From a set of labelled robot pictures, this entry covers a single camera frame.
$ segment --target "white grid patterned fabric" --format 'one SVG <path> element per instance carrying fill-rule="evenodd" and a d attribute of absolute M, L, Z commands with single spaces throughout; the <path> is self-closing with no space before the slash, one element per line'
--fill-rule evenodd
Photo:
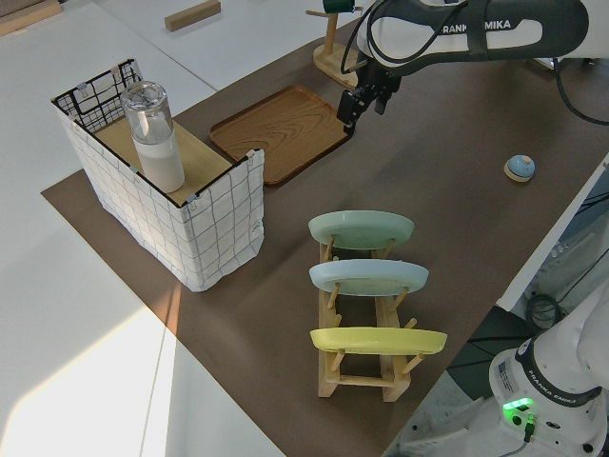
<path fill-rule="evenodd" d="M 264 239 L 262 150 L 177 208 L 136 169 L 57 111 L 102 206 L 192 291 L 255 257 Z"/>

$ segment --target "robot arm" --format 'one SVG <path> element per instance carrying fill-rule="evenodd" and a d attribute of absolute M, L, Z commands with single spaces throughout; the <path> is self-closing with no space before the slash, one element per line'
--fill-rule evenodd
<path fill-rule="evenodd" d="M 427 65 L 609 57 L 606 0 L 450 1 L 377 0 L 366 10 L 354 32 L 358 87 L 339 105 L 347 133 L 373 101 L 383 114 L 401 78 Z"/>

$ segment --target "green light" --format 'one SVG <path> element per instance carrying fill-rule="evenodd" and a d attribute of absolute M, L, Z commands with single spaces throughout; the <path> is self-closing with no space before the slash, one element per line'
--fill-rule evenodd
<path fill-rule="evenodd" d="M 514 400 L 513 402 L 506 403 L 503 405 L 503 410 L 507 411 L 509 409 L 516 409 L 519 407 L 528 407 L 533 403 L 533 400 L 530 398 L 520 398 L 519 400 Z"/>

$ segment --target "bottle of white liquid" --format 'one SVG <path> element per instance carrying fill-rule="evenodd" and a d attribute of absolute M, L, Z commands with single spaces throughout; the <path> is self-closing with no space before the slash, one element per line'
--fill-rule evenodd
<path fill-rule="evenodd" d="M 165 193 L 179 189 L 184 167 L 165 89 L 139 81 L 125 89 L 121 103 L 146 178 Z"/>

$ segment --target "light blue plate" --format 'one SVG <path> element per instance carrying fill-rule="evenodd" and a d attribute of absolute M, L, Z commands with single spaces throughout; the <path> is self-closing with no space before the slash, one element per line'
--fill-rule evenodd
<path fill-rule="evenodd" d="M 343 249 L 384 249 L 392 239 L 397 246 L 410 238 L 414 227 L 399 214 L 370 210 L 329 212 L 308 223 L 315 240 L 328 245 L 334 236 L 334 246 Z"/>
<path fill-rule="evenodd" d="M 355 259 L 325 262 L 309 271 L 315 287 L 331 292 L 340 284 L 341 295 L 386 297 L 414 292 L 427 282 L 429 271 L 415 264 L 395 260 Z"/>

